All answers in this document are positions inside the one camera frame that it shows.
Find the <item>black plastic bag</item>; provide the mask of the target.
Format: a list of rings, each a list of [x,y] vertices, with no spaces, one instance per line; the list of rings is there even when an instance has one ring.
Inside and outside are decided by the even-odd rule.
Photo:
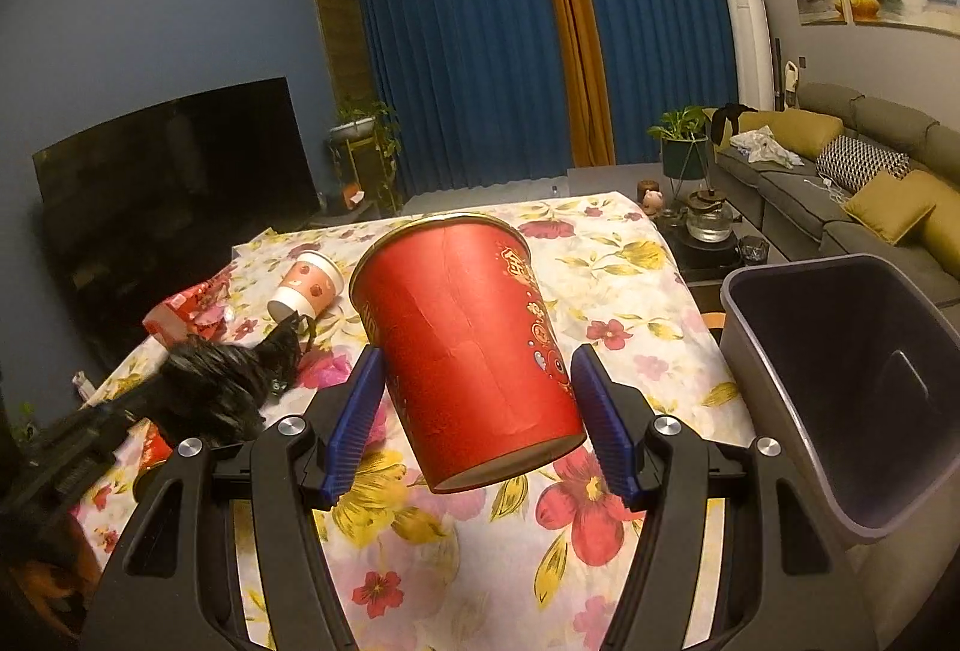
[[[285,394],[313,347],[316,320],[282,319],[255,346],[189,337],[158,370],[158,402],[148,419],[169,446],[197,436],[213,448],[250,442],[265,424],[260,409]]]

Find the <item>white orange paper cup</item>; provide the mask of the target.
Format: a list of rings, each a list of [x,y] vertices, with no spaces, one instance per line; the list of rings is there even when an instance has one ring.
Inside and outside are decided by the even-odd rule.
[[[317,251],[298,254],[268,300],[268,314],[275,323],[291,314],[316,319],[340,297],[343,287],[343,274],[331,258]]]

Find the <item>red paper cup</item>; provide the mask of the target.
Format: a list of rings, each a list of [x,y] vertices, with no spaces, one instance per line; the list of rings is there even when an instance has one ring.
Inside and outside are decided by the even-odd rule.
[[[498,484],[584,443],[532,251],[503,220],[433,215],[386,233],[348,298],[431,492]]]

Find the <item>red snack bag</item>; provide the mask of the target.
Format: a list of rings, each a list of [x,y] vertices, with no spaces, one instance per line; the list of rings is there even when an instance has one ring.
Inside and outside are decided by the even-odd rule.
[[[231,277],[228,264],[210,279],[165,298],[143,318],[146,332],[168,349],[189,337],[224,342],[249,336],[259,320],[242,318],[231,305]]]

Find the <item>dark grey trash bin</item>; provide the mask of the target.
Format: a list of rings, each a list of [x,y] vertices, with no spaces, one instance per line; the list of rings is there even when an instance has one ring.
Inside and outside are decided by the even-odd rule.
[[[958,332],[872,254],[743,268],[721,350],[758,435],[846,544],[891,536],[958,470]]]

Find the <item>floral tablecloth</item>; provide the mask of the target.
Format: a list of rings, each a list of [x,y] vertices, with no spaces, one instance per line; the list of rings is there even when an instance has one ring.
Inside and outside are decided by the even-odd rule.
[[[754,426],[667,243],[623,194],[474,208],[516,227],[532,250],[563,358],[597,350],[613,380],[705,440],[748,445]],[[267,302],[298,254],[317,250],[350,277],[382,235],[420,217],[342,229],[267,229],[233,248],[228,341],[255,344]],[[299,386],[263,411],[267,424],[345,380],[366,344],[347,292],[321,317]],[[73,511],[105,565],[135,509],[133,482],[166,456],[148,424]],[[260,584],[249,503],[235,504],[245,628],[277,648]],[[613,497],[589,442],[553,464],[472,492],[434,495],[384,394],[352,490],[317,534],[359,649],[599,649],[640,542],[643,515]]]

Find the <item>glass teapot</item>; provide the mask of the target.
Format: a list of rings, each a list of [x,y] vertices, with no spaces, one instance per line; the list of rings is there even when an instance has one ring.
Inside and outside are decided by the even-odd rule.
[[[732,211],[726,194],[713,188],[700,188],[686,200],[685,227],[688,235],[708,245],[717,245],[732,235]]]

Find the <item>black television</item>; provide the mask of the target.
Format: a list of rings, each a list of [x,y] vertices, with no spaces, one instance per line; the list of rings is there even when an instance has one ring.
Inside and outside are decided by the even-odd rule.
[[[283,77],[174,98],[36,152],[44,248],[83,341],[107,368],[169,295],[265,229],[319,209]]]

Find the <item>potted plant green pot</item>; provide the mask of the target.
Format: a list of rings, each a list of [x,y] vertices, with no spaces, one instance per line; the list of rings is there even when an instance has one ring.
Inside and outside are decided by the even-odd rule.
[[[706,115],[698,105],[665,112],[647,134],[661,146],[661,162],[670,180],[703,180],[711,152]]]

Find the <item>white cloth on sofa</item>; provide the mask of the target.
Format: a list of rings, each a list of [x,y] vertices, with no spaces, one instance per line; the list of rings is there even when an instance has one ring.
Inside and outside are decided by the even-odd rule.
[[[782,147],[770,126],[761,126],[759,130],[740,131],[731,137],[731,146],[748,163],[774,163],[783,169],[797,169],[802,158],[795,152]]]

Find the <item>plant on wooden stand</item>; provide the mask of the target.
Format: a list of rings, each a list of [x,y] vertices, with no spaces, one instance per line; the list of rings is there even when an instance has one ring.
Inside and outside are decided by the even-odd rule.
[[[375,98],[345,98],[327,147],[343,185],[358,185],[386,217],[400,212],[400,126],[394,108]]]

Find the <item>grey sectional sofa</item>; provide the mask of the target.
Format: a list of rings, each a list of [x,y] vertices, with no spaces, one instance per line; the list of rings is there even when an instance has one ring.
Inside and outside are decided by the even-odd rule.
[[[842,136],[903,152],[910,158],[910,172],[928,172],[958,191],[958,133],[921,110],[820,82],[802,85],[791,108],[836,116],[844,124]],[[748,163],[732,149],[731,137],[737,133],[738,119],[726,124],[711,163],[711,181],[786,258],[877,254],[903,271],[947,316],[957,318],[958,264],[944,268],[918,236],[896,247],[877,238],[844,212],[844,204],[856,193],[820,176],[817,159],[799,156],[802,165],[797,169]]]

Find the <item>yellow cushion near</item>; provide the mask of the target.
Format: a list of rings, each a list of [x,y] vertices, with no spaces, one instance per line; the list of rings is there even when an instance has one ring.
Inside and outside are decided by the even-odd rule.
[[[918,236],[944,268],[958,264],[958,191],[937,176],[916,170],[896,178],[880,170],[844,212],[890,247]]]

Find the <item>blue curtains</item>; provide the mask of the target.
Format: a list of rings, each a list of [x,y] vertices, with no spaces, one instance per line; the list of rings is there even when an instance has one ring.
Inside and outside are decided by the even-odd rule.
[[[726,0],[592,0],[615,163],[651,163],[647,128],[737,93]],[[551,0],[361,0],[381,97],[400,124],[400,178],[421,194],[574,167]]]

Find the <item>orange curtain strip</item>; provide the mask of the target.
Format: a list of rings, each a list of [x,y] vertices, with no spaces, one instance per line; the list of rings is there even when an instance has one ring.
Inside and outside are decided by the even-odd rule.
[[[574,167],[613,165],[612,110],[592,0],[551,0],[562,53],[569,147]]]

